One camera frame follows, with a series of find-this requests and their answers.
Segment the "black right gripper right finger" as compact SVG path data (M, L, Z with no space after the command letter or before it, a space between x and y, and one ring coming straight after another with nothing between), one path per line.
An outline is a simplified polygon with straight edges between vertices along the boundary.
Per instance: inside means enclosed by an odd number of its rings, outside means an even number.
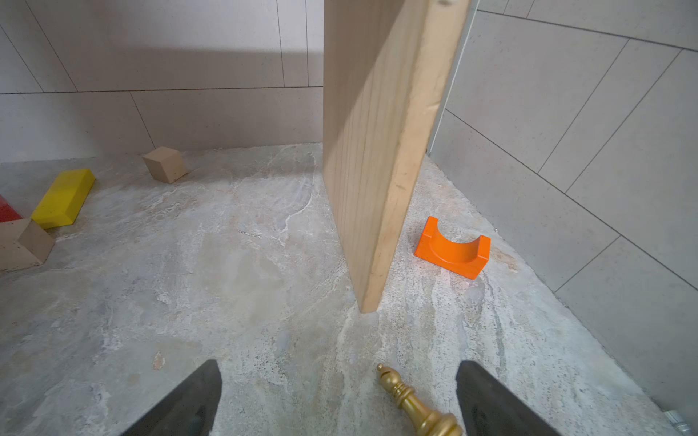
M475 361L460 363L456 396L468 436L560 435Z

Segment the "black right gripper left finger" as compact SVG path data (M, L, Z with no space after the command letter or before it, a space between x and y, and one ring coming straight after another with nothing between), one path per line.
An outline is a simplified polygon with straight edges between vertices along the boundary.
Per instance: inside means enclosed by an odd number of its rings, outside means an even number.
M123 432L127 435L209 435L222 395L218 363L209 359Z

